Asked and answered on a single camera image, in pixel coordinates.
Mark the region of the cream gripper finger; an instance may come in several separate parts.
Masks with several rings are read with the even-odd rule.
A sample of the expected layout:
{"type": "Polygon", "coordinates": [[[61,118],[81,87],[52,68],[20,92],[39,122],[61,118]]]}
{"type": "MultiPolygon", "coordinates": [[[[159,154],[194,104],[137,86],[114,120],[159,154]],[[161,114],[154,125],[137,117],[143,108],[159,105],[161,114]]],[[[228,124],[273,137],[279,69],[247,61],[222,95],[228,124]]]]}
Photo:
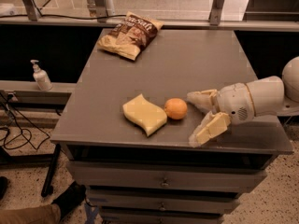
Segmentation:
{"type": "Polygon", "coordinates": [[[187,101],[203,113],[216,113],[215,97],[217,90],[192,91],[187,93],[187,101]]]}
{"type": "Polygon", "coordinates": [[[209,111],[189,137],[189,145],[200,147],[210,139],[226,132],[230,124],[231,120],[228,114],[224,112],[213,114],[209,111]]]}

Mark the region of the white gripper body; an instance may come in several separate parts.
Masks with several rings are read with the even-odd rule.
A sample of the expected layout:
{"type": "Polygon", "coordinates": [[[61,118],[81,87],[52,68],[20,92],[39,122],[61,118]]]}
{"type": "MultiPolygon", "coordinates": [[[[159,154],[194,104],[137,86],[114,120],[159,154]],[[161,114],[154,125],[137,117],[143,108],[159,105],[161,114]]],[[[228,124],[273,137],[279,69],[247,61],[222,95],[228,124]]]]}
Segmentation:
{"type": "Polygon", "coordinates": [[[226,86],[218,91],[216,98],[220,112],[227,113],[232,124],[253,120],[254,107],[246,84],[226,86]]]}

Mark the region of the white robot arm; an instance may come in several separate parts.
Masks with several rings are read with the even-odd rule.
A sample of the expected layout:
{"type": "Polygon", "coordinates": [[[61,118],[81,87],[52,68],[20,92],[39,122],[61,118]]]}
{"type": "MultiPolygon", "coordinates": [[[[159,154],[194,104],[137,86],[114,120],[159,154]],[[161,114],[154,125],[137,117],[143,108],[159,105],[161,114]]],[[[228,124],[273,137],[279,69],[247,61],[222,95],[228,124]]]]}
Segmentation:
{"type": "Polygon", "coordinates": [[[191,147],[200,147],[226,132],[231,124],[242,124],[265,115],[297,116],[299,57],[284,66],[282,77],[235,83],[219,91],[192,91],[187,94],[187,101],[206,114],[189,137],[191,147]]]}

